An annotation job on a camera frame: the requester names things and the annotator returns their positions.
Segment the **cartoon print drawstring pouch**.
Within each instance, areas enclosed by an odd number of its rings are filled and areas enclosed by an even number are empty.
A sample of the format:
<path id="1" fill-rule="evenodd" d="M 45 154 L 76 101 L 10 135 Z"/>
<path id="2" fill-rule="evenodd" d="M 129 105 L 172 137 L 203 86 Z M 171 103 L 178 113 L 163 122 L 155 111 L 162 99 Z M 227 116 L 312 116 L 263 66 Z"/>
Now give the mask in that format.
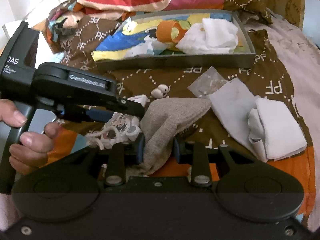
<path id="1" fill-rule="evenodd" d="M 85 135 L 87 145 L 97 146 L 103 150 L 111 149 L 113 145 L 120 142 L 133 142 L 142 131 L 139 121 L 140 119 L 136 116 L 114 113 L 102 130 Z"/>

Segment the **white tissue pack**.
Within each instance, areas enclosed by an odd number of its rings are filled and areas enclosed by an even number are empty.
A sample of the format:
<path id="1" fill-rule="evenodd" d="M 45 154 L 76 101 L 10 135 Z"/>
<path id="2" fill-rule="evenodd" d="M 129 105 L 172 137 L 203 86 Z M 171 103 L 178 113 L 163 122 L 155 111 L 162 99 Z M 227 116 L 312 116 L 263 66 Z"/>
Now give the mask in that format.
<path id="1" fill-rule="evenodd" d="M 219 18 L 204 18 L 193 24 L 176 48 L 185 54 L 231 54 L 239 44 L 238 28 Z"/>

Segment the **white earbuds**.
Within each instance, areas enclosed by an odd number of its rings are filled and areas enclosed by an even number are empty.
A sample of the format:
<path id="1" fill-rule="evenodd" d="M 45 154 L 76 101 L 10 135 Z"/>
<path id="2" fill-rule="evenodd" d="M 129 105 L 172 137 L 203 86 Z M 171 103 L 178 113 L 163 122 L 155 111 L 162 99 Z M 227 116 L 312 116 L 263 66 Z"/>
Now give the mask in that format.
<path id="1" fill-rule="evenodd" d="M 155 99 L 162 99 L 170 92 L 170 87 L 165 84 L 160 84 L 157 88 L 153 89 L 150 95 Z"/>

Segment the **pink bed sheet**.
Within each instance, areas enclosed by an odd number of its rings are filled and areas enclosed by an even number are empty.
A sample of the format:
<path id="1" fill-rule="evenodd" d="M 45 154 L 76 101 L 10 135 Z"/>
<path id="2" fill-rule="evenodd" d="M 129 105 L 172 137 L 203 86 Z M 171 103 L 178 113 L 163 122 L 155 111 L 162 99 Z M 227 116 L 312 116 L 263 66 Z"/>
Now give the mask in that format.
<path id="1" fill-rule="evenodd" d="M 244 12 L 240 16 L 246 30 L 267 30 L 269 41 L 293 82 L 294 105 L 309 128 L 314 146 L 316 195 L 308 229 L 315 231 L 319 228 L 319 49 L 283 16 L 271 12 L 271 18 L 273 23 L 265 25 L 253 14 Z"/>

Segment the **brown striped monkey quilt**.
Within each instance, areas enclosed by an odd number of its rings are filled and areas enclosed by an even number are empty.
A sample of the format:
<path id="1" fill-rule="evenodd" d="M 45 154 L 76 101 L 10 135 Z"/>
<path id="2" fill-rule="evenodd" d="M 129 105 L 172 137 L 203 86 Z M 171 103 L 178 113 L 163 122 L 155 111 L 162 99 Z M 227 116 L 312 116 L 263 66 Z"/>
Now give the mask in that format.
<path id="1" fill-rule="evenodd" d="M 309 129 L 294 105 L 295 90 L 293 82 L 284 64 L 278 58 L 275 48 L 269 41 L 267 30 L 249 29 L 248 35 L 256 51 L 255 60 L 250 68 L 219 68 L 217 71 L 227 81 L 238 78 L 253 95 L 285 103 L 300 124 L 307 141 L 306 149 L 294 157 L 273 160 L 270 161 L 270 164 L 291 174 L 301 182 L 305 197 L 298 213 L 308 216 L 315 204 L 316 195 L 314 151 Z M 164 98 L 196 98 L 188 89 L 188 86 L 206 71 L 207 67 L 163 67 L 152 70 L 122 69 L 111 72 L 103 69 L 102 73 L 116 80 L 117 91 L 122 96 L 150 95 L 157 85 L 165 84 L 170 87 L 170 92 Z M 244 146 L 231 138 L 211 109 L 178 135 L 184 140 L 201 142 L 209 148 L 215 148 L 225 142 L 236 150 L 245 152 Z M 171 152 L 167 162 L 148 177 L 185 176 L 189 169 L 186 164 L 178 165 L 175 163 Z"/>

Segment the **orange knit sleeve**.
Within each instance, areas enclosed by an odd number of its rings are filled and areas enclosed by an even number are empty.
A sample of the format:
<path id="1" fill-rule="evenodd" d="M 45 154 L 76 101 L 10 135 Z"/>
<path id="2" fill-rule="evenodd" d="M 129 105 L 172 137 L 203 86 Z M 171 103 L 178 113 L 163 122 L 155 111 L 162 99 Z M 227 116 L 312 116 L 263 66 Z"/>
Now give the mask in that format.
<path id="1" fill-rule="evenodd" d="M 178 43 L 187 32 L 181 25 L 173 20 L 164 20 L 159 23 L 156 30 L 156 38 L 163 43 Z"/>

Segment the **grey shallow tray box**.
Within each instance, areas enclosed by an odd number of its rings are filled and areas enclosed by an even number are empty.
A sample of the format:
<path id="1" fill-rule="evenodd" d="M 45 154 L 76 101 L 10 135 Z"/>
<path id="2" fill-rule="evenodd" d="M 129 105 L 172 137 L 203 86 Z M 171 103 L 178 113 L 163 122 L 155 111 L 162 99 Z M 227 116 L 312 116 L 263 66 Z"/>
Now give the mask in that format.
<path id="1" fill-rule="evenodd" d="M 161 11 L 129 17 L 92 57 L 111 69 L 249 68 L 255 48 L 236 13 L 227 10 Z"/>

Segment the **white cloth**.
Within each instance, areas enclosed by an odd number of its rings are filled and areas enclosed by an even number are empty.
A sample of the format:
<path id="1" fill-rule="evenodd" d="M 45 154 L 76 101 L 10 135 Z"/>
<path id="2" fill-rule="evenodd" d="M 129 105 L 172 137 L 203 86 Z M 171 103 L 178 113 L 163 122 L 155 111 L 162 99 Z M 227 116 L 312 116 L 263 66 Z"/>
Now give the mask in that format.
<path id="1" fill-rule="evenodd" d="M 260 161 L 290 158 L 307 147 L 299 123 L 281 101 L 257 98 L 248 114 L 248 127 L 248 140 Z"/>

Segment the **clear small plastic bag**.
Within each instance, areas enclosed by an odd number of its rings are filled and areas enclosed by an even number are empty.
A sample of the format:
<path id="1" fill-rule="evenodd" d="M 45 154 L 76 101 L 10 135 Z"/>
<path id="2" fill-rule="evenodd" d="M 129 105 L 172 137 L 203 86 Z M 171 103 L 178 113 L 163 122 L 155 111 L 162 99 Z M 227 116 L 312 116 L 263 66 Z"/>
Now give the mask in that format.
<path id="1" fill-rule="evenodd" d="M 206 72 L 201 74 L 188 89 L 197 98 L 206 98 L 224 86 L 228 81 L 220 75 L 214 68 L 210 67 Z"/>

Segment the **grey linen drawstring pouch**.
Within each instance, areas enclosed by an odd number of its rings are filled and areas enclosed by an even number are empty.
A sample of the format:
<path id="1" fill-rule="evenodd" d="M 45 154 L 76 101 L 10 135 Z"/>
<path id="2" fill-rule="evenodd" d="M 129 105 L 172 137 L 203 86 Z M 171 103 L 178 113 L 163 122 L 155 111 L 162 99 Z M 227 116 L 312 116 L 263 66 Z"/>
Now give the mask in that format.
<path id="1" fill-rule="evenodd" d="M 126 177 L 146 177 L 158 171 L 171 155 L 171 142 L 211 108 L 208 99 L 163 98 L 150 103 L 139 123 L 145 136 L 143 162 L 128 167 Z"/>

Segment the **colourful cartoon cloth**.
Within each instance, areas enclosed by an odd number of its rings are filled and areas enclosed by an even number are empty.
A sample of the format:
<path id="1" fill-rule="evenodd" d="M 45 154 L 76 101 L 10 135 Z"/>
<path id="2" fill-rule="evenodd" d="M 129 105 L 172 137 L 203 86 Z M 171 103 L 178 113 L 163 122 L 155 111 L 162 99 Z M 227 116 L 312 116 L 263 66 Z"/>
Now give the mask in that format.
<path id="1" fill-rule="evenodd" d="M 188 31 L 193 24 L 201 23 L 204 18 L 225 19 L 235 25 L 232 15 L 225 12 L 156 15 L 136 20 L 129 18 L 113 35 L 105 38 L 91 55 L 94 61 L 100 61 L 185 54 L 176 48 L 176 43 L 159 42 L 156 38 L 157 26 L 161 21 L 173 20 Z"/>

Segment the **pale grey cloth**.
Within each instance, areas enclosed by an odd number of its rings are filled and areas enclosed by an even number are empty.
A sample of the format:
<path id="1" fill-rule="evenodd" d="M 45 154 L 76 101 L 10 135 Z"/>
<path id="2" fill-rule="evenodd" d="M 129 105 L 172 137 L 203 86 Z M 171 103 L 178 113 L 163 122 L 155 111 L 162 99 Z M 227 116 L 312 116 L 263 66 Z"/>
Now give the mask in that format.
<path id="1" fill-rule="evenodd" d="M 207 98 L 212 103 L 213 112 L 231 138 L 248 149 L 257 159 L 267 162 L 262 140 L 253 142 L 249 139 L 251 129 L 248 125 L 248 116 L 256 107 L 257 97 L 247 86 L 235 78 Z"/>

